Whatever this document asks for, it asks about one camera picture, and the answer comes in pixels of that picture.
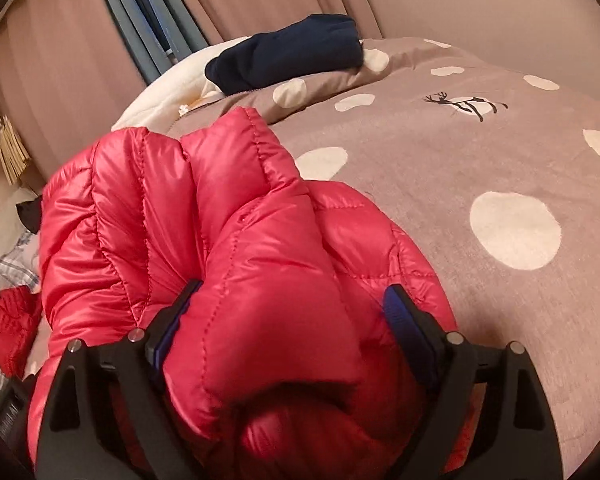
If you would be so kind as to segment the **folded dark red puffer jacket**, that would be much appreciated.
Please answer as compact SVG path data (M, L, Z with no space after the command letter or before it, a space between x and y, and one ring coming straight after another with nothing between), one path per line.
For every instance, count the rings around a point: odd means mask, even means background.
M27 285L0 291L0 369L7 377L24 378L41 318L38 292Z

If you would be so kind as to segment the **black small garment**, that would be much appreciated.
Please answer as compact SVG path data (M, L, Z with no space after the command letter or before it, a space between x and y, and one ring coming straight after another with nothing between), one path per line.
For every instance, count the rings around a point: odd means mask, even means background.
M42 196L36 196L33 200L25 200L16 205L20 222L32 234L38 234L41 229L42 199Z

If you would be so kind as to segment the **brown polka dot duvet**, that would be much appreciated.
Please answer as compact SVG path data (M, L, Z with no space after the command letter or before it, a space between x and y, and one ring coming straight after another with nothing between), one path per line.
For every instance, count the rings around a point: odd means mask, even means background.
M521 341L565 471L600 479L600 102L430 40L368 40L326 73L183 110L253 107L303 177L368 196L434 267L462 331Z

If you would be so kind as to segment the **yellow pleated lamp shade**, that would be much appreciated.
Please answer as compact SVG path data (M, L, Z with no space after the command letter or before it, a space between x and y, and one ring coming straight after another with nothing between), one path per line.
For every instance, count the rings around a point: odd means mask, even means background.
M6 116L0 121L0 161L10 185L20 181L32 162L18 131Z

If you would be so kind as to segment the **pink beige curtain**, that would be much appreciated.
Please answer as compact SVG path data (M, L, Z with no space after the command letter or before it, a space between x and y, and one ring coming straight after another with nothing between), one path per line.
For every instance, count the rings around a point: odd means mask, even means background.
M366 38L415 36L600 101L600 0L183 0L212 44L313 13ZM107 131L148 79L106 0L0 0L0 115L49 176Z

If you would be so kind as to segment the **blue grey curtain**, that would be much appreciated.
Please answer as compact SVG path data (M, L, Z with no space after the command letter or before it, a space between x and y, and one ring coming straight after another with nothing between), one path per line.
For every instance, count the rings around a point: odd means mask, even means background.
M209 45L184 0L106 3L125 47L148 84Z

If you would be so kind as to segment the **navy blue folded garment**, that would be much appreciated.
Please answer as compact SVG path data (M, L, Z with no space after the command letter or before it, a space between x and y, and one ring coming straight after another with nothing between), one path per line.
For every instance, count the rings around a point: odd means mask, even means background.
M275 32L259 32L211 60L204 74L227 96L364 63L355 20L312 14Z

